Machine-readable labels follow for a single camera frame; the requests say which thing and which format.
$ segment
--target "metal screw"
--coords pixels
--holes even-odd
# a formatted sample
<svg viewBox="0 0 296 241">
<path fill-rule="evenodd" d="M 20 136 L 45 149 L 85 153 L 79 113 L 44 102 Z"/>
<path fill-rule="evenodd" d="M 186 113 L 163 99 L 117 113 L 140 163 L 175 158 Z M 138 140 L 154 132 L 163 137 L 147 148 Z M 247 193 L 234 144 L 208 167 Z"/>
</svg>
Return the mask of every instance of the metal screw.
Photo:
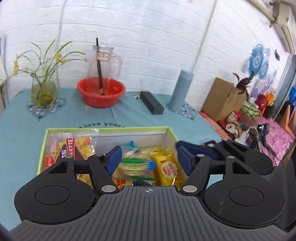
<svg viewBox="0 0 296 241">
<path fill-rule="evenodd" d="M 187 186 L 183 187 L 183 191 L 193 193 L 193 192 L 197 191 L 197 187 L 192 186 L 192 185 L 187 185 Z"/>
<path fill-rule="evenodd" d="M 103 192 L 114 192 L 116 190 L 116 187 L 113 185 L 105 185 L 102 187 Z"/>
</svg>

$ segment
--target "cardboard box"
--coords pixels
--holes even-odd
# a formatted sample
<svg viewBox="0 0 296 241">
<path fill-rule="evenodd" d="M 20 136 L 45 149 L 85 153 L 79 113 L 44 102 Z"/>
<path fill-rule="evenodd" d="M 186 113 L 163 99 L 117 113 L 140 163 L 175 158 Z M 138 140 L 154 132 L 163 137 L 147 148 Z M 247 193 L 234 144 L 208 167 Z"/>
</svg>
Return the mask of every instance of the cardboard box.
<svg viewBox="0 0 296 241">
<path fill-rule="evenodd" d="M 202 111 L 214 121 L 225 120 L 232 111 L 239 112 L 247 99 L 246 93 L 239 95 L 239 92 L 241 90 L 236 88 L 234 83 L 216 78 Z"/>
<path fill-rule="evenodd" d="M 51 147 L 50 138 L 55 137 L 58 133 L 69 132 L 72 134 L 86 133 L 88 136 L 98 137 L 98 141 L 94 146 L 97 153 L 107 153 L 114 146 L 134 141 L 135 145 L 139 148 L 161 146 L 166 149 L 170 146 L 175 146 L 178 142 L 178 138 L 172 131 L 170 127 L 132 127 L 132 128 L 99 128 L 99 129 L 47 129 L 44 140 L 42 143 L 41 154 L 39 157 L 39 165 L 37 175 L 39 175 L 44 170 L 44 160 L 46 156 L 46 150 Z M 187 176 L 178 163 L 177 152 L 174 151 L 174 159 L 178 168 L 178 173 L 183 180 L 187 179 Z"/>
</svg>

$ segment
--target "crosshair symbol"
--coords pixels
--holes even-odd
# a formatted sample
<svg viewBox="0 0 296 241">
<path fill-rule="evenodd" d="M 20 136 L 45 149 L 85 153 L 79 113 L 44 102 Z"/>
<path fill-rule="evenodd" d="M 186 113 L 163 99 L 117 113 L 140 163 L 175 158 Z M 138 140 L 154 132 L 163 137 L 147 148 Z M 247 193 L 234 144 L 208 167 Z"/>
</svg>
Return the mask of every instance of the crosshair symbol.
<svg viewBox="0 0 296 241">
<path fill-rule="evenodd" d="M 151 188 L 148 188 L 148 189 L 145 190 L 145 192 L 151 193 L 151 192 L 153 192 L 153 190 Z"/>
</svg>

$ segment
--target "plaid cloth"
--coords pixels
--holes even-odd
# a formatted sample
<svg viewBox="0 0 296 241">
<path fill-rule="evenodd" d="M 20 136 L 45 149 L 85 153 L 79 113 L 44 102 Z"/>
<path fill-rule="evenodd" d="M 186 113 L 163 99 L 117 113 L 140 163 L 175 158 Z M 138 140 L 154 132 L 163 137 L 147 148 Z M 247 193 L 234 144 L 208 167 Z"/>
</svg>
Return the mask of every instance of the plaid cloth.
<svg viewBox="0 0 296 241">
<path fill-rule="evenodd" d="M 227 134 L 227 132 L 225 130 L 223 130 L 218 124 L 217 122 L 214 122 L 206 113 L 204 112 L 198 112 L 199 115 L 205 119 L 206 122 L 208 122 L 208 124 L 215 130 L 215 132 L 221 136 L 222 138 L 227 138 L 227 139 L 231 139 L 231 137 Z"/>
</svg>

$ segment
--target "green box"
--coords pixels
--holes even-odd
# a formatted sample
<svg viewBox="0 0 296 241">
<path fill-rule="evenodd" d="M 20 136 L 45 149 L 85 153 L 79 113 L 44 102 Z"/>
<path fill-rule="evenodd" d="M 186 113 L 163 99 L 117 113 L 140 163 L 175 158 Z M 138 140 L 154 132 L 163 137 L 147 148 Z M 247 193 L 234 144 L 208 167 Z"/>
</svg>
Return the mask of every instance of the green box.
<svg viewBox="0 0 296 241">
<path fill-rule="evenodd" d="M 44 160 L 46 150 L 49 148 L 48 140 L 52 134 L 61 132 L 75 133 L 93 133 L 98 137 L 99 145 L 101 145 L 101 153 L 109 152 L 115 145 L 119 143 L 134 141 L 139 148 L 161 146 L 166 148 L 174 146 L 178 142 L 178 138 L 170 127 L 132 127 L 132 128 L 100 128 L 100 129 L 47 129 L 42 143 L 41 154 L 39 158 L 39 165 L 37 175 L 44 170 Z M 177 162 L 177 153 L 175 151 L 174 158 Z M 178 172 L 183 179 L 187 176 L 179 163 L 177 164 Z"/>
</svg>

